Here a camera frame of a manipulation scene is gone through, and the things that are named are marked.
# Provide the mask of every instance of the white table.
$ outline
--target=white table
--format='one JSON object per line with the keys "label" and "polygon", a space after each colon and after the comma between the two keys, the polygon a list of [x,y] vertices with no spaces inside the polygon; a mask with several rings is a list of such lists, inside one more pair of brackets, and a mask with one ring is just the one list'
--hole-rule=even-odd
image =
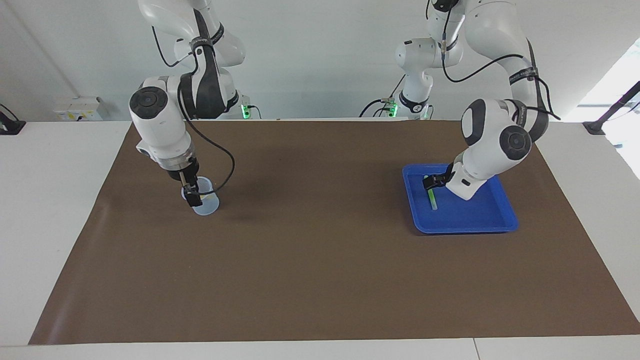
{"label": "white table", "polygon": [[[0,359],[640,359],[640,336],[25,347],[129,125],[32,122],[0,137]],[[640,181],[580,124],[551,124],[538,147],[640,318]]]}

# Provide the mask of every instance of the brown table mat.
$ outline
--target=brown table mat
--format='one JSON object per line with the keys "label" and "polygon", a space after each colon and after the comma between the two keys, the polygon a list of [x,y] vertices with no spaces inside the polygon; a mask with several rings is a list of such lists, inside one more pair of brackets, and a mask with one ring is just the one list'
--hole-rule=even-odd
{"label": "brown table mat", "polygon": [[537,149],[500,177],[517,232],[423,236],[402,168],[451,161],[457,122],[198,127],[237,158],[220,209],[196,216],[130,129],[31,344],[640,334]]}

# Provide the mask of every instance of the black pole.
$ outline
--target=black pole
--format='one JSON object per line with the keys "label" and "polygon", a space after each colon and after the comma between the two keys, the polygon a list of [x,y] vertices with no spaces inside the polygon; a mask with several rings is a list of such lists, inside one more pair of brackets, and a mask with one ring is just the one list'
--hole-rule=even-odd
{"label": "black pole", "polygon": [[24,127],[26,122],[13,121],[9,119],[3,112],[0,111],[0,123],[4,126],[4,129],[0,127],[0,135],[18,135],[20,130]]}
{"label": "black pole", "polygon": [[625,95],[622,95],[620,100],[613,104],[609,110],[607,110],[607,112],[598,119],[598,121],[583,122],[582,125],[584,125],[591,135],[604,135],[605,133],[602,131],[604,123],[609,121],[609,119],[611,119],[618,110],[628,104],[629,101],[631,101],[631,99],[633,99],[638,93],[640,93],[640,81],[638,81]]}

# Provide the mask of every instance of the blue tray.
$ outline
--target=blue tray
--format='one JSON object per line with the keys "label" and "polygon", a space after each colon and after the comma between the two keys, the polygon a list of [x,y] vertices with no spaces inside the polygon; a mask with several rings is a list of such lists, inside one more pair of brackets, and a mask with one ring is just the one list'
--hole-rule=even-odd
{"label": "blue tray", "polygon": [[469,201],[447,188],[434,189],[438,209],[433,210],[422,180],[446,170],[447,164],[407,165],[403,169],[413,223],[418,230],[425,234],[487,234],[518,229],[518,219],[497,176]]}

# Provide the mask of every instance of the translucent plastic cup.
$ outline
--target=translucent plastic cup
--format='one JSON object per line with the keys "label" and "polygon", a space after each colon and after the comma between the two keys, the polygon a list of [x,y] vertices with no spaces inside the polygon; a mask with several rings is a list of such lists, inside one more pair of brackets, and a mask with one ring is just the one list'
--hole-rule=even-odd
{"label": "translucent plastic cup", "polygon": [[[211,190],[213,190],[211,180],[206,177],[198,176],[198,192],[205,193]],[[182,194],[182,198],[186,200],[183,189],[180,189],[180,193]],[[211,215],[216,212],[220,206],[220,199],[215,193],[203,195],[200,199],[202,199],[202,205],[192,208],[193,211],[200,216],[205,217],[207,215]]]}

